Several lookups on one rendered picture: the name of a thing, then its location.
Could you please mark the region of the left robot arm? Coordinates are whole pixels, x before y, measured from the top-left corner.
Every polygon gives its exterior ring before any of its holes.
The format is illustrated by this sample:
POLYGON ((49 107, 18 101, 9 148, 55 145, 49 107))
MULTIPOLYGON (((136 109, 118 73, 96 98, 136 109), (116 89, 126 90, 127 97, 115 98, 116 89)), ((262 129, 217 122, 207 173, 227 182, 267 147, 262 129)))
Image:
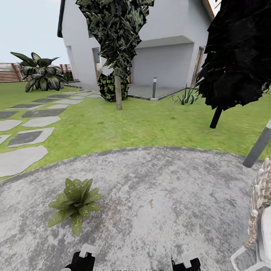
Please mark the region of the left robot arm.
POLYGON ((59 271, 92 271, 95 261, 92 254, 98 255, 99 253, 99 247, 83 244, 82 250, 74 254, 71 264, 59 271))

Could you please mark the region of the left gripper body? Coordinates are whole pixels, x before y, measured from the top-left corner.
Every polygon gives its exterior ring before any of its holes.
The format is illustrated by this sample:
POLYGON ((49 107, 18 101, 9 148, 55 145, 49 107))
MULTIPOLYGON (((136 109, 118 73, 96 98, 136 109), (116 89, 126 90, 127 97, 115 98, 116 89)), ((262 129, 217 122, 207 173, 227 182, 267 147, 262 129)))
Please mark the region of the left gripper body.
POLYGON ((88 254, 85 258, 79 256, 80 252, 76 252, 73 256, 72 262, 79 263, 81 266, 81 271, 92 271, 94 266, 95 257, 92 254, 88 254))

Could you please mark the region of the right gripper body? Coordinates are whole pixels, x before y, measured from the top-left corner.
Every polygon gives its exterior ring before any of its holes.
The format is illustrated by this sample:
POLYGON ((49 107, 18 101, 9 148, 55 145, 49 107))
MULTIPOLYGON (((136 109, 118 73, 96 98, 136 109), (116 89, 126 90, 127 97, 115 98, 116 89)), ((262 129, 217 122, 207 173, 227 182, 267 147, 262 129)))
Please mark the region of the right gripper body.
POLYGON ((192 267, 190 267, 190 268, 185 268, 183 263, 177 264, 175 266, 175 268, 176 268, 177 271, 201 271, 200 263, 199 263, 199 260, 197 258, 193 259, 193 260, 190 260, 190 263, 192 265, 192 267))

